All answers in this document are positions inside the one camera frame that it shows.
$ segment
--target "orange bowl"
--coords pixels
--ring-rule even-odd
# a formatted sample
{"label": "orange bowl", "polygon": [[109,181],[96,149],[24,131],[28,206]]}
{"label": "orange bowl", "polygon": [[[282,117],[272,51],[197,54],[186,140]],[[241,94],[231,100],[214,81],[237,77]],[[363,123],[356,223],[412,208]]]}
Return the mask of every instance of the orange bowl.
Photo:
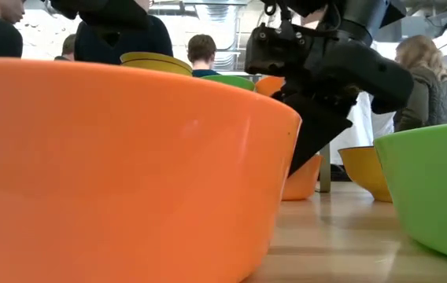
{"label": "orange bowl", "polygon": [[203,79],[0,59],[0,282],[241,281],[299,124]]}
{"label": "orange bowl", "polygon": [[321,155],[315,155],[293,173],[286,180],[282,200],[305,200],[311,197],[315,193],[322,160]]}
{"label": "orange bowl", "polygon": [[269,76],[261,79],[255,84],[255,90],[259,94],[272,96],[276,91],[281,89],[283,78]]}

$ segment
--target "woman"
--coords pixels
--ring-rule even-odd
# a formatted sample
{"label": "woman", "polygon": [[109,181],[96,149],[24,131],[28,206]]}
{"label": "woman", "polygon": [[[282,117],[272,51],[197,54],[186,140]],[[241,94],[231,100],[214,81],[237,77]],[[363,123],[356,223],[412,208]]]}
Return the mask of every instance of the woman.
{"label": "woman", "polygon": [[424,35],[404,40],[396,61],[414,78],[408,105],[393,118],[395,131],[447,123],[447,66],[442,52]]}

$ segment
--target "blonde hair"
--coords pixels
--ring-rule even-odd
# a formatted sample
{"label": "blonde hair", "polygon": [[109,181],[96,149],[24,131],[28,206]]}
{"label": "blonde hair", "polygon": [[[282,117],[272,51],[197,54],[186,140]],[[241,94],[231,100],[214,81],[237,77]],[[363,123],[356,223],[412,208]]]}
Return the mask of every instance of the blonde hair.
{"label": "blonde hair", "polygon": [[425,35],[412,36],[397,46],[397,54],[401,55],[400,64],[407,69],[425,67],[437,76],[438,80],[447,80],[447,65],[442,52],[431,38]]}

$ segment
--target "dark hair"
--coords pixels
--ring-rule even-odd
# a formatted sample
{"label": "dark hair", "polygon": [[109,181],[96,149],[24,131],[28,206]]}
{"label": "dark hair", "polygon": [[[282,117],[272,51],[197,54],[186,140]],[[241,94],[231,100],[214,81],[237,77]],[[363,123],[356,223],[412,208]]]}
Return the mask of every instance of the dark hair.
{"label": "dark hair", "polygon": [[216,44],[209,35],[195,35],[189,41],[189,61],[209,61],[216,52]]}
{"label": "dark hair", "polygon": [[69,35],[63,43],[62,55],[69,55],[75,53],[75,39],[76,35]]}

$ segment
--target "table leg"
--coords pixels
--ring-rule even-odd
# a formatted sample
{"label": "table leg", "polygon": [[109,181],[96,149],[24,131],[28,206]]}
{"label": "table leg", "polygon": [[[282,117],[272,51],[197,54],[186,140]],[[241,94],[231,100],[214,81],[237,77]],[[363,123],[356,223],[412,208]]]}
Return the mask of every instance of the table leg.
{"label": "table leg", "polygon": [[320,150],[323,160],[320,168],[320,189],[318,193],[329,193],[331,191],[331,145],[325,145]]}

